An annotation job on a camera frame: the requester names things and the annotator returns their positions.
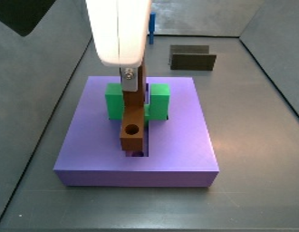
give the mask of gray table surface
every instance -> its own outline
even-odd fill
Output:
[[[170,71],[170,44],[207,44],[211,72]],[[118,75],[93,42],[0,229],[299,228],[299,120],[238,39],[155,37],[147,76],[191,76],[219,166],[209,188],[66,188],[51,171],[89,75]]]

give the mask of purple block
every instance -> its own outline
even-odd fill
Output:
[[[170,87],[169,120],[149,122],[149,156],[125,157],[121,122],[106,113],[105,89],[119,77],[89,77],[54,171],[66,186],[209,187],[218,173],[191,78],[149,77]]]

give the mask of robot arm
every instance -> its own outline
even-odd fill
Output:
[[[86,8],[98,58],[119,67],[122,88],[134,92],[135,78],[129,77],[142,62],[150,0],[86,0]]]

